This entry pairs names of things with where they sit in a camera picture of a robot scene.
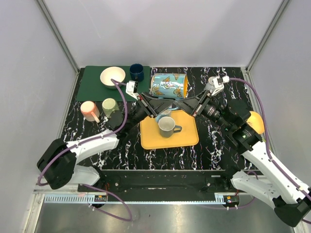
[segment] gray wall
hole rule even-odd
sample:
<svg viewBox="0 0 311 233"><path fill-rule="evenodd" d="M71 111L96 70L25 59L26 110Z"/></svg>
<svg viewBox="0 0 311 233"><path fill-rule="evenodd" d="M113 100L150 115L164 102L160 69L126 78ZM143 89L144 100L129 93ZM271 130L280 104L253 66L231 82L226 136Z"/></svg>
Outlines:
<svg viewBox="0 0 311 233"><path fill-rule="evenodd" d="M87 65L245 66L281 0L45 0Z"/></svg>
<svg viewBox="0 0 311 233"><path fill-rule="evenodd" d="M251 70L265 107L276 155L308 185L311 185L310 9L310 0L291 1Z"/></svg>
<svg viewBox="0 0 311 233"><path fill-rule="evenodd" d="M17 233L74 72L34 0L0 7L0 228Z"/></svg>

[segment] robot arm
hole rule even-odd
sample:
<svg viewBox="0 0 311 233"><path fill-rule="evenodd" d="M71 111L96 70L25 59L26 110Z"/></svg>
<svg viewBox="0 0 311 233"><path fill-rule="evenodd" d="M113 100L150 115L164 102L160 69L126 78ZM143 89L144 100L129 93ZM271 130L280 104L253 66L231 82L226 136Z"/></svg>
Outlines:
<svg viewBox="0 0 311 233"><path fill-rule="evenodd" d="M226 107L216 103L213 93L219 93L227 80L227 77L212 77L205 90L198 96L176 100L175 105L193 117L203 115L221 127L227 143L255 164L272 184L266 184L242 171L237 171L228 177L233 187L265 202L274 209L283 222L295 227L311 209L311 201L301 191L310 194L311 189L293 175L271 152L272 158L269 159L265 142L259 135L263 132L257 132L254 125L247 122L251 113L243 101L228 101ZM294 180L299 189L288 178Z"/></svg>
<svg viewBox="0 0 311 233"><path fill-rule="evenodd" d="M203 115L221 127L227 143L255 164L272 184L261 182L242 171L235 171L228 177L233 187L265 202L274 209L282 221L294 227L311 209L311 201L301 192L304 190L310 194L310 188L293 175L272 153L272 160L268 158L261 136L247 123L251 114L243 101L229 101L226 107L217 104L213 96L222 91L224 83L228 81L228 77L212 77L199 95L183 100L158 99L147 93L138 94L137 83L130 81L126 92L136 98L138 104L129 113L121 131L109 137L103 137L112 133L110 130L105 130L95 136L67 143L56 139L41 157L37 167L42 172L59 152L65 150L66 153L59 157L44 175L50 187L58 189L68 183L94 185L100 178L96 168L79 166L78 163L101 151L116 148L119 141L126 138L130 130L140 121L147 116L156 117L174 103L189 115L193 117ZM123 119L121 111L114 111L108 121L110 129L119 128ZM295 180L299 189L277 169L275 163L287 173L288 177Z"/></svg>
<svg viewBox="0 0 311 233"><path fill-rule="evenodd" d="M64 154L55 160L46 170L44 178L52 189L58 189L66 184L94 185L100 175L96 167L78 165L82 160L105 150L113 150L120 140L127 137L133 127L146 117L156 117L166 110L174 102L173 99L158 99L148 93L137 93L137 82L130 81L126 86L126 92L136 98L136 108L128 114L127 121L122 130L113 133L120 128L124 115L121 111L114 111L107 122L111 130L105 130L97 135L77 141L64 142L62 139L54 140L37 163L42 172L62 151Z"/></svg>

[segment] white bowl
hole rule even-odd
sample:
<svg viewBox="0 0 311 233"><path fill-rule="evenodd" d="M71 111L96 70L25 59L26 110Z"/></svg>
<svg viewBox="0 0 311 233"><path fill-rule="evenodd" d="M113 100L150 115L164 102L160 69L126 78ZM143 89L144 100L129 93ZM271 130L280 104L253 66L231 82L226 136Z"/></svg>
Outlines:
<svg viewBox="0 0 311 233"><path fill-rule="evenodd" d="M122 83L125 79L125 71L120 67L109 67L101 73L101 82L109 89L116 89L111 79Z"/></svg>

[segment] orange tray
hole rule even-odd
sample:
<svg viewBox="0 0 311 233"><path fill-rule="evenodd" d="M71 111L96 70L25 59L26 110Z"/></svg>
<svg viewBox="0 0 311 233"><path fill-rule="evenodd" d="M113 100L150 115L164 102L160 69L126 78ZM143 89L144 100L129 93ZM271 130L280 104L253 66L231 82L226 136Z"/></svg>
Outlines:
<svg viewBox="0 0 311 233"><path fill-rule="evenodd" d="M160 135L160 129L155 119L146 117L140 122L141 146L144 149L187 147L196 145L199 142L194 117L189 116L182 110L172 111L171 117L175 120L176 125L180 125L183 129L180 133L174 133L169 138Z"/></svg>

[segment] blue mug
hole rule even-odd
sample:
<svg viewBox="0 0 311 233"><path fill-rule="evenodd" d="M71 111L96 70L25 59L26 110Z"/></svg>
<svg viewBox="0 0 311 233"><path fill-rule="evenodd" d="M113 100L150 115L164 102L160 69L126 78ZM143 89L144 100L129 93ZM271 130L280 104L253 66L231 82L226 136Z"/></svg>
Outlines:
<svg viewBox="0 0 311 233"><path fill-rule="evenodd" d="M151 93L158 98L184 99L187 88L186 74L155 74L151 79Z"/></svg>
<svg viewBox="0 0 311 233"><path fill-rule="evenodd" d="M133 81L141 82L144 80L144 67L141 64L130 66L130 74Z"/></svg>

